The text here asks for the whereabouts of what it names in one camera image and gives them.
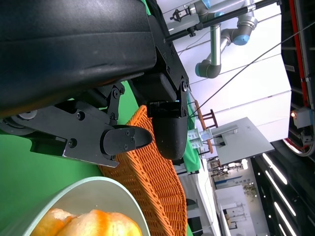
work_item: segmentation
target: gray robotic arm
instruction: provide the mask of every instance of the gray robotic arm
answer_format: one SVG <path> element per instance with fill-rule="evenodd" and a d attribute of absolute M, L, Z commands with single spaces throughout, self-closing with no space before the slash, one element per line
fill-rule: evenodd
<path fill-rule="evenodd" d="M 191 4 L 188 7 L 188 12 L 190 15 L 197 14 L 199 21 L 205 22 L 224 13 L 241 7 L 251 6 L 252 4 L 253 0 L 225 0 L 211 6 L 209 0 L 200 0 Z M 239 46 L 247 44 L 257 23 L 258 20 L 251 11 L 238 17 L 237 28 L 235 29 L 224 29 L 221 31 L 220 24 L 211 26 L 211 53 L 206 59 L 196 65 L 196 75 L 211 79 L 217 77 L 221 71 L 221 53 L 231 43 Z"/>

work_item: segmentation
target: wicker basket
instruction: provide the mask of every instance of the wicker basket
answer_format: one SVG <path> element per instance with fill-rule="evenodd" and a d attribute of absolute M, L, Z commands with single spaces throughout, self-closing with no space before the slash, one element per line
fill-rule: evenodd
<path fill-rule="evenodd" d="M 149 130 L 151 119 L 145 106 L 139 108 L 128 125 Z M 102 173 L 123 186 L 140 205 L 152 236 L 185 236 L 186 199 L 172 162 L 158 152 L 155 141 L 139 150 L 117 156 L 116 168 L 100 166 Z"/>

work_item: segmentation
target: green table surface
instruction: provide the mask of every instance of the green table surface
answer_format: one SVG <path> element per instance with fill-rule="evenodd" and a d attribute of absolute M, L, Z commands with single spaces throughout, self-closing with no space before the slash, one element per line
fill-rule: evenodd
<path fill-rule="evenodd" d="M 119 124 L 138 109 L 127 82 L 119 105 Z M 102 176 L 96 165 L 30 152 L 31 142 L 0 135 L 0 231 L 52 194 L 83 178 Z"/>
<path fill-rule="evenodd" d="M 188 114 L 192 114 L 190 106 L 188 106 Z M 195 128 L 195 118 L 188 118 L 188 130 Z M 196 149 L 193 149 L 190 141 L 187 139 L 186 149 L 184 153 L 184 163 L 187 172 L 195 172 L 200 169 L 200 158 L 199 153 Z"/>

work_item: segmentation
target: white bowl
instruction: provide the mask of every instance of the white bowl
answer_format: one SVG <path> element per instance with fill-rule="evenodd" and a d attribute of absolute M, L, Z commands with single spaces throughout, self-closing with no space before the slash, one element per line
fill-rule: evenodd
<path fill-rule="evenodd" d="M 150 236 L 147 222 L 134 197 L 120 183 L 105 177 L 85 178 L 66 187 L 8 226 L 0 236 L 29 236 L 50 208 L 60 208 L 72 214 L 88 213 L 92 209 L 119 212 L 135 221 L 143 236 Z"/>

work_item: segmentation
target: ceiling light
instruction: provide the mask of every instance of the ceiling light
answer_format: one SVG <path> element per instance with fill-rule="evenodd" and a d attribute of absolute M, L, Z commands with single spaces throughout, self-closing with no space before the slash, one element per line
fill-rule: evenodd
<path fill-rule="evenodd" d="M 286 234 L 285 234 L 285 232 L 284 232 L 284 229 L 282 228 L 281 224 L 279 224 L 279 227 L 280 227 L 280 229 L 281 229 L 281 232 L 282 232 L 283 236 L 286 236 Z"/>
<path fill-rule="evenodd" d="M 275 207 L 277 209 L 277 211 L 279 212 L 282 220 L 285 222 L 287 228 L 289 229 L 290 233 L 292 234 L 292 236 L 296 236 L 294 230 L 292 229 L 291 225 L 289 224 L 288 220 L 286 219 L 284 213 L 282 212 L 282 210 L 280 209 L 278 203 L 275 202 Z"/>
<path fill-rule="evenodd" d="M 270 181 L 272 182 L 273 186 L 275 187 L 275 189 L 277 190 L 277 192 L 279 193 L 280 197 L 282 198 L 282 200 L 284 201 L 284 203 L 287 205 L 287 207 L 290 209 L 290 211 L 292 212 L 292 214 L 294 216 L 296 216 L 293 208 L 291 207 L 291 205 L 289 204 L 289 202 L 287 201 L 287 199 L 285 198 L 285 196 L 283 195 L 283 193 L 281 192 L 281 190 L 279 189 L 279 187 L 276 185 L 275 181 L 271 178 L 270 174 L 268 173 L 268 171 L 266 171 L 266 175 L 268 176 L 268 178 L 270 179 Z"/>
<path fill-rule="evenodd" d="M 248 164 L 247 164 L 247 162 L 248 162 L 248 161 L 247 161 L 246 159 L 243 159 L 243 160 L 242 160 L 242 165 L 243 165 L 243 169 L 244 169 L 244 170 L 247 170 L 247 169 L 248 169 Z"/>
<path fill-rule="evenodd" d="M 270 168 L 274 169 L 275 173 L 277 174 L 277 176 L 279 176 L 279 178 L 282 180 L 282 182 L 284 184 L 287 184 L 287 180 L 284 177 L 284 175 L 279 171 L 279 169 L 272 163 L 272 161 L 270 160 L 270 158 L 263 153 L 262 156 L 265 158 L 266 162 L 270 165 Z"/>

